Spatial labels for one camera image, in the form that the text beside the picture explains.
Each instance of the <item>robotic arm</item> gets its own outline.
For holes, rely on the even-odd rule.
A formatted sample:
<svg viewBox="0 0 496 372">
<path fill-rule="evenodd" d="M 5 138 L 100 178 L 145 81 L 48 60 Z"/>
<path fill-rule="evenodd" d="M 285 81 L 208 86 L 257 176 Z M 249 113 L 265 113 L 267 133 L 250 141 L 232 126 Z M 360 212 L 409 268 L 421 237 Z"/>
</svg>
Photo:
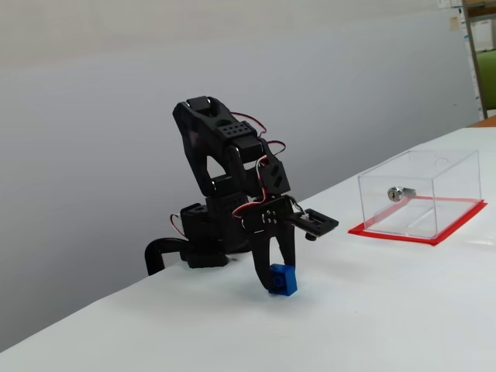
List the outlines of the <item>robotic arm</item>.
<svg viewBox="0 0 496 372">
<path fill-rule="evenodd" d="M 162 253 L 179 251 L 181 259 L 195 268 L 224 266 L 226 254 L 251 251 L 262 285 L 280 293 L 270 266 L 270 239 L 277 239 L 284 265 L 294 269 L 295 226 L 306 231 L 307 239 L 316 240 L 338 222 L 312 209 L 304 211 L 294 198 L 284 195 L 290 191 L 288 178 L 269 143 L 219 100 L 189 99 L 176 106 L 173 116 L 206 205 L 181 210 L 188 240 L 158 239 L 146 248 L 149 274 L 164 268 Z M 225 175 L 210 177 L 208 156 L 222 166 Z M 245 169 L 252 162 L 255 166 Z"/>
</svg>

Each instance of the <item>white table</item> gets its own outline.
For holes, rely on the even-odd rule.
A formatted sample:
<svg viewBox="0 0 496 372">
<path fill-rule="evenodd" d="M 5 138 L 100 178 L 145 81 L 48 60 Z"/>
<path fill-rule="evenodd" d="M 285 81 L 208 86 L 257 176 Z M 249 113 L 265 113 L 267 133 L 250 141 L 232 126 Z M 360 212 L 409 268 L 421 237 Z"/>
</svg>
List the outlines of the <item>white table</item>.
<svg viewBox="0 0 496 372">
<path fill-rule="evenodd" d="M 249 254 L 181 263 L 5 351 L 0 371 L 496 371 L 496 129 L 418 148 L 480 150 L 489 206 L 444 243 L 349 235 L 352 177 L 303 203 L 340 226 L 314 243 L 297 234 L 293 296 L 269 296 Z"/>
</svg>

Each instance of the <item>clear acrylic box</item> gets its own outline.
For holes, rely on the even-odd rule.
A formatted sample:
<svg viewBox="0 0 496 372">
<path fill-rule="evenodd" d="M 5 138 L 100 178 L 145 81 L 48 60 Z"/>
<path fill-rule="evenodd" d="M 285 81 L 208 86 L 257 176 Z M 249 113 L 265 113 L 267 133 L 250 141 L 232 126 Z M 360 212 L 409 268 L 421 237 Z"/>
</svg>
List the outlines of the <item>clear acrylic box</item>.
<svg viewBox="0 0 496 372">
<path fill-rule="evenodd" d="M 436 239 L 483 202 L 477 151 L 407 151 L 358 182 L 369 233 Z"/>
</svg>

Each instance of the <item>blue block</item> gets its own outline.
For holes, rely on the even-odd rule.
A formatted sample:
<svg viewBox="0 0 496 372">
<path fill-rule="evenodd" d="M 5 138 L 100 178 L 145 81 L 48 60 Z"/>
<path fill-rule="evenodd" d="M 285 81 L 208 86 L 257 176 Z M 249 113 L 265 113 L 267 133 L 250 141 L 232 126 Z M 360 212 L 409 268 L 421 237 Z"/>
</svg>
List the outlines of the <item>blue block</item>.
<svg viewBox="0 0 496 372">
<path fill-rule="evenodd" d="M 274 263 L 270 266 L 270 272 L 272 273 L 274 288 L 269 292 L 273 295 L 291 296 L 298 290 L 293 266 Z"/>
</svg>

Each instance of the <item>metal lock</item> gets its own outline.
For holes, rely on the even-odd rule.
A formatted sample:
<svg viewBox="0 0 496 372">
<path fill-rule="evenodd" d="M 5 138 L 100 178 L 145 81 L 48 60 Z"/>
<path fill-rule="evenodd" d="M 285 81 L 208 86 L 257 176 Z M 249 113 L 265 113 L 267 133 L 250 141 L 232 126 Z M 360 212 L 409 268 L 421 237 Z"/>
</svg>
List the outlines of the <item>metal lock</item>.
<svg viewBox="0 0 496 372">
<path fill-rule="evenodd" d="M 417 191 L 413 188 L 399 188 L 393 187 L 387 190 L 387 196 L 389 200 L 397 203 L 403 198 L 415 199 L 417 197 Z"/>
</svg>

